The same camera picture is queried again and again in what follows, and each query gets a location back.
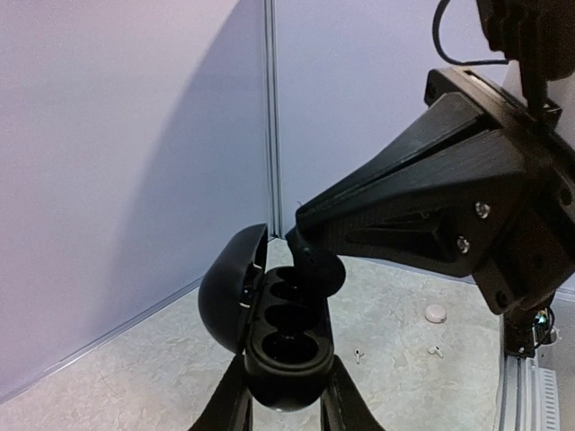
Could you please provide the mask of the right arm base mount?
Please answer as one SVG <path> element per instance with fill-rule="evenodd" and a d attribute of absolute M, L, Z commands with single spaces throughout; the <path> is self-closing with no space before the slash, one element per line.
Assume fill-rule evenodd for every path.
<path fill-rule="evenodd" d="M 554 325 L 551 309 L 555 294 L 551 294 L 535 308 L 522 310 L 519 307 L 503 314 L 503 350 L 507 356 L 520 358 L 535 357 L 542 344 L 549 344 L 549 331 Z"/>

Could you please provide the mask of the black earbud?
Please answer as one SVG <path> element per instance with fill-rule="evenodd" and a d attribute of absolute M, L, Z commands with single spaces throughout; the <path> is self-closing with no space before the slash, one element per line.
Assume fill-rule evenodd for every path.
<path fill-rule="evenodd" d="M 337 255 L 315 248 L 295 227 L 286 240 L 296 272 L 307 287 L 323 297 L 335 295 L 342 288 L 346 270 Z"/>

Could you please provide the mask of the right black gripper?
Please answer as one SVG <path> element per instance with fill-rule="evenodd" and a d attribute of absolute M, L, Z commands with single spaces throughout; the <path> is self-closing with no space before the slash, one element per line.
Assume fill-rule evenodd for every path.
<path fill-rule="evenodd" d="M 373 159 L 301 206 L 296 229 L 332 254 L 453 277 L 489 254 L 473 277 L 495 288 L 490 306 L 543 307 L 574 273 L 574 150 L 555 130 L 562 109 L 550 101 L 534 119 L 511 91 L 464 67 L 431 70 L 425 102 Z M 488 133 L 427 152 L 484 113 Z"/>

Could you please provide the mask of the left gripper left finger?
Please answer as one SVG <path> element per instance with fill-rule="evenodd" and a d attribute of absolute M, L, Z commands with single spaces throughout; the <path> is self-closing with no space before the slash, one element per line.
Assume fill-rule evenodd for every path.
<path fill-rule="evenodd" d="M 190 431 L 252 431 L 252 395 L 243 355 L 236 355 Z"/>

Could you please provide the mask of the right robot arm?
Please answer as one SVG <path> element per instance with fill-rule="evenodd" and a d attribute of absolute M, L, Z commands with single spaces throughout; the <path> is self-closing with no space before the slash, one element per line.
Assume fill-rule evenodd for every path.
<path fill-rule="evenodd" d="M 490 309 L 528 310 L 574 272 L 574 152 L 547 84 L 574 70 L 571 1 L 481 1 L 492 50 L 519 64 L 526 105 L 463 67 L 428 76 L 427 110 L 372 160 L 296 211 L 305 284 L 343 285 L 344 256 L 472 277 Z"/>

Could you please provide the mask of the black earbud charging case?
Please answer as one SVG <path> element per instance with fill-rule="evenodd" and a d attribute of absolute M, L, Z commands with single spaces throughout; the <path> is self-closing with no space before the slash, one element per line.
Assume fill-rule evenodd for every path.
<path fill-rule="evenodd" d="M 300 410 L 320 398 L 332 369 L 327 301 L 295 268 L 268 269 L 267 252 L 267 225 L 236 233 L 201 282 L 199 313 L 219 345 L 243 355 L 246 384 L 260 404 Z"/>

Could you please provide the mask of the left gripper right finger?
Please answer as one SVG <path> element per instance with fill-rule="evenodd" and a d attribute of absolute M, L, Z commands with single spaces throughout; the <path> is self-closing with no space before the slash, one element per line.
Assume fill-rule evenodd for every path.
<path fill-rule="evenodd" d="M 338 356 L 333 359 L 329 381 L 320 401 L 323 431 L 385 431 Z"/>

